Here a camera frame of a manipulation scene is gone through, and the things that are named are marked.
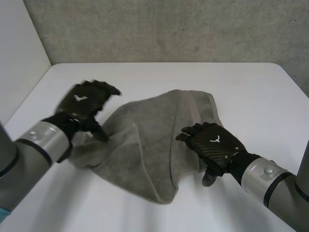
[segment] cloth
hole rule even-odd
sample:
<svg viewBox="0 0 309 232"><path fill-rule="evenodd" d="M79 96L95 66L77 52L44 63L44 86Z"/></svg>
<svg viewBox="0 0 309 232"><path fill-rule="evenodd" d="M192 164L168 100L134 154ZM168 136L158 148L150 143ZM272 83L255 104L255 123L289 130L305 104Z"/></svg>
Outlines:
<svg viewBox="0 0 309 232"><path fill-rule="evenodd" d="M173 90L129 102L103 124L108 143L82 132L74 138L70 160L131 193L168 204L182 175L206 169L194 151L175 140L183 127L204 121L222 125L206 92Z"/></svg>

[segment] silver metal joint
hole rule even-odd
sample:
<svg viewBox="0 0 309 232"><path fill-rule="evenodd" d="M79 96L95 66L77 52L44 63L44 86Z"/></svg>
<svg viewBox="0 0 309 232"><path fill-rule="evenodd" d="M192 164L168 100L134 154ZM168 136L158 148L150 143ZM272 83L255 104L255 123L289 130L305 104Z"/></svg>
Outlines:
<svg viewBox="0 0 309 232"><path fill-rule="evenodd" d="M41 147L53 162L59 160L70 146L65 133L49 122L38 122L20 138L29 140Z"/></svg>
<svg viewBox="0 0 309 232"><path fill-rule="evenodd" d="M245 170L241 179L241 187L263 203L269 186L285 172L288 171L270 160L258 158Z"/></svg>

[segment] carbon fiber hand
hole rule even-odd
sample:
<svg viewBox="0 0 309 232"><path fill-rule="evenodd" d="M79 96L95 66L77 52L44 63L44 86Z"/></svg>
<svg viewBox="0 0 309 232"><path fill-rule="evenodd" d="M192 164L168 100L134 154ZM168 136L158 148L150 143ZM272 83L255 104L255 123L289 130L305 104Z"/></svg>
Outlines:
<svg viewBox="0 0 309 232"><path fill-rule="evenodd" d="M70 90L57 107L56 113L69 115L77 123L79 131L90 131L98 140L108 140L96 122L95 115L103 109L111 95L120 95L120 91L106 82L84 81Z"/></svg>
<svg viewBox="0 0 309 232"><path fill-rule="evenodd" d="M196 123L185 127L176 137L194 150L208 165L207 172L212 176L223 176L228 172L228 166L234 154L246 151L244 145L230 132L216 123Z"/></svg>

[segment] blue object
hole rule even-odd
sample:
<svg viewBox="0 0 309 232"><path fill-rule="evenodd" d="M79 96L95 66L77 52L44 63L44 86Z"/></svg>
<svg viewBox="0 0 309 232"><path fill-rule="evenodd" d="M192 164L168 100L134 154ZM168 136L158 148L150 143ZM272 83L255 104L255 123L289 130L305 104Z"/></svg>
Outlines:
<svg viewBox="0 0 309 232"><path fill-rule="evenodd" d="M10 211L7 211L7 210L5 210L5 209L1 209L1 208L0 208L0 223L2 223L3 220L5 220L5 218L6 218L7 216L9 216L10 214L11 214Z"/></svg>

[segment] white wall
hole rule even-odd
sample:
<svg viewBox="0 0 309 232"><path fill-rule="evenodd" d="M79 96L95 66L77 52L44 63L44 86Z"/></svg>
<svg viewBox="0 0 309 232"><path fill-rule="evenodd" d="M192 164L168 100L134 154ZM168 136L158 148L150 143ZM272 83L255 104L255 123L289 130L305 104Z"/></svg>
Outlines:
<svg viewBox="0 0 309 232"><path fill-rule="evenodd" d="M5 124L51 64L22 0L0 0L0 121Z"/></svg>

